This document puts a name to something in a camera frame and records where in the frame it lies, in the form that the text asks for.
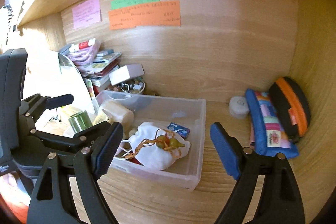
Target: green sticky note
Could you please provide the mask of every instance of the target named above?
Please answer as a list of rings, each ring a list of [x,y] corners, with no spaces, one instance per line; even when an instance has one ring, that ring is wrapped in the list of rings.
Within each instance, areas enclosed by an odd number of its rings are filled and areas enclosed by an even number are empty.
[[[156,1],[160,0],[113,0],[111,1],[111,10]]]

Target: plastic bin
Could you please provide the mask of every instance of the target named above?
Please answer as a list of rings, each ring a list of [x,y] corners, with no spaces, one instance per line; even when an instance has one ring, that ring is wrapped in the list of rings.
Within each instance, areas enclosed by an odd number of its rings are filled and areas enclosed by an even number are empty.
[[[95,111],[103,101],[108,99],[113,99],[134,112],[133,127],[138,127],[143,122],[154,122],[159,127],[167,128],[171,122],[174,122],[190,129],[186,140],[191,143],[188,155],[178,159],[163,171],[116,159],[113,159],[110,167],[130,175],[193,191],[201,179],[206,100],[103,91],[92,101]]]

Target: small blue box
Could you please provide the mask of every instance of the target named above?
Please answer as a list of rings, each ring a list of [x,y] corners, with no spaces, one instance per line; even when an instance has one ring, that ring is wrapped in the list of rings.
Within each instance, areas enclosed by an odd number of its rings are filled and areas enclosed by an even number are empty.
[[[176,132],[178,135],[180,135],[182,138],[186,138],[190,132],[189,128],[180,126],[178,124],[175,124],[173,122],[170,123],[170,125],[167,127],[169,130]]]

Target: green glass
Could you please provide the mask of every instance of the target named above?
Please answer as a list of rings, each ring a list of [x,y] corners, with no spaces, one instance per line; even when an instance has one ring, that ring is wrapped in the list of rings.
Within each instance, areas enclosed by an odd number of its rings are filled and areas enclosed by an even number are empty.
[[[86,110],[71,115],[68,120],[75,133],[92,127],[92,122]]]

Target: pink sticky note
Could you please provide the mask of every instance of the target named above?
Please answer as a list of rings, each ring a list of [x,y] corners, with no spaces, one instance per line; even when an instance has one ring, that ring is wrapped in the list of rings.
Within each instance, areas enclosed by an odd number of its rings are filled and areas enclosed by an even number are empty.
[[[87,0],[72,8],[73,28],[86,27],[92,23],[100,22],[99,0]]]

